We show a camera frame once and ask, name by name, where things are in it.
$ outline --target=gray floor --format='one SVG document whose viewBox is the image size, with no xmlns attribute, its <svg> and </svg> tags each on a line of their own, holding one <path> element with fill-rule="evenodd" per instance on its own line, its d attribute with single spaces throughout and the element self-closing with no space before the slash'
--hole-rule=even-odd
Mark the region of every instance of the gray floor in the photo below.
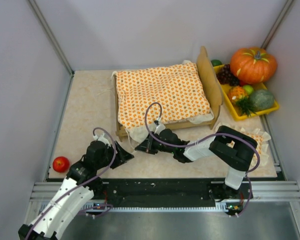
<svg viewBox="0 0 300 240">
<path fill-rule="evenodd" d="M 239 218 L 224 213 L 120 213 L 78 216 L 61 240 L 300 240 L 289 203 L 251 203 Z"/>
</svg>

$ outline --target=yellow basket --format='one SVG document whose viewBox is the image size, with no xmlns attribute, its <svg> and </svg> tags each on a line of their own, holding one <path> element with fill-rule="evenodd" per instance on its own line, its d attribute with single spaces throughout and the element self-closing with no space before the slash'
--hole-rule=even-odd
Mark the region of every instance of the yellow basket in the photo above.
<svg viewBox="0 0 300 240">
<path fill-rule="evenodd" d="M 215 66 L 214 67 L 215 73 L 217 74 L 223 66 L 224 66 L 224 64 L 220 65 L 220 66 Z M 223 92 L 223 95 L 224 95 L 225 105 L 228 107 L 228 109 L 229 109 L 232 117 L 234 118 L 234 120 L 235 121 L 241 121 L 241 120 L 249 118 L 246 114 L 242 115 L 241 111 L 236 106 L 233 106 L 232 103 L 230 102 L 230 99 L 229 99 L 227 93 L 229 92 L 230 88 L 232 88 L 232 87 L 228 84 L 221 84 L 221 87 L 222 87 L 222 92 Z M 263 83 L 253 84 L 252 87 L 254 88 L 254 90 L 267 89 L 266 86 Z M 274 101 L 274 105 L 273 105 L 272 108 L 266 109 L 266 110 L 263 110 L 263 111 L 258 111 L 258 112 L 256 112 L 256 114 L 252 113 L 250 117 L 269 114 L 273 111 L 278 110 L 279 108 L 280 108 L 280 105 L 278 104 L 278 102 Z"/>
</svg>

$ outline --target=beige tabletop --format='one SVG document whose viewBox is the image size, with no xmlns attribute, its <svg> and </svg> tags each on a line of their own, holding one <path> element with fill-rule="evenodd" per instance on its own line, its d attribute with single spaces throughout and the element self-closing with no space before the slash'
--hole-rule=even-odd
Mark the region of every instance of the beige tabletop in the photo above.
<svg viewBox="0 0 300 240">
<path fill-rule="evenodd" d="M 113 70 L 75 72 L 53 158 L 65 156 L 71 164 L 78 161 L 93 141 L 92 130 L 97 126 L 105 128 L 115 140 L 118 140 L 115 135 L 112 72 Z M 259 117 L 236 122 L 225 105 L 221 108 L 219 122 L 246 129 L 263 130 Z M 197 140 L 214 133 L 215 130 L 210 130 L 208 126 L 198 126 L 173 132 L 182 140 Z M 223 178 L 228 170 L 227 164 L 216 156 L 183 164 L 173 159 L 169 153 L 159 152 L 156 155 L 149 155 L 134 151 L 127 138 L 120 144 L 128 152 L 133 153 L 135 158 L 114 170 L 109 169 L 103 178 Z M 277 176 L 270 149 L 267 154 L 270 157 L 266 164 L 250 173 L 250 177 Z M 50 168 L 49 178 L 64 178 L 65 175 L 66 173 L 57 173 Z"/>
</svg>

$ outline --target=white wall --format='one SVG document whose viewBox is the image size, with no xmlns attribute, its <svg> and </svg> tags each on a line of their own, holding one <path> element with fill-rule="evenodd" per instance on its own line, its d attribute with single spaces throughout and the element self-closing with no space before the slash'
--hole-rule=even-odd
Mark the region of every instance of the white wall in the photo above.
<svg viewBox="0 0 300 240">
<path fill-rule="evenodd" d="M 281 109 L 268 116 L 286 173 L 300 185 L 300 0 L 268 47 L 278 60 L 275 77 L 268 82 Z"/>
<path fill-rule="evenodd" d="M 69 75 L 25 0 L 0 0 L 0 240 L 18 239 Z"/>
<path fill-rule="evenodd" d="M 75 70 L 228 62 L 260 46 L 285 0 L 37 0 Z"/>
</svg>

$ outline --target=wooden bed frame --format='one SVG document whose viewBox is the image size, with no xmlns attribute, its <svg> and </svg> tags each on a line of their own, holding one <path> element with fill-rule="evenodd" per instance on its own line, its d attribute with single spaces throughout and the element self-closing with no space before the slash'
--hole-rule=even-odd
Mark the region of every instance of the wooden bed frame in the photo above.
<svg viewBox="0 0 300 240">
<path fill-rule="evenodd" d="M 175 129 L 185 129 L 185 128 L 191 128 L 191 127 L 197 127 L 197 126 L 203 126 L 203 125 L 209 125 L 210 129 L 212 129 L 219 118 L 221 105 L 223 104 L 223 94 L 222 89 L 219 84 L 219 81 L 216 78 L 213 66 L 208 58 L 208 54 L 206 51 L 206 48 L 204 46 L 201 47 L 201 52 L 197 59 L 197 68 L 200 76 L 200 80 L 203 85 L 203 90 L 205 93 L 205 96 L 207 100 L 210 103 L 210 107 L 213 111 L 214 118 L 211 121 L 206 121 L 200 124 L 193 124 L 189 121 L 184 122 L 176 122 L 176 123 L 170 123 L 166 124 L 166 128 L 175 130 Z M 118 94 L 116 90 L 116 77 L 114 76 L 114 89 L 115 89 L 115 111 L 116 111 L 116 132 L 115 134 L 119 137 L 120 141 L 122 141 L 122 138 L 127 136 L 127 133 L 125 131 L 125 128 L 123 125 L 121 125 L 118 121 Z"/>
</svg>

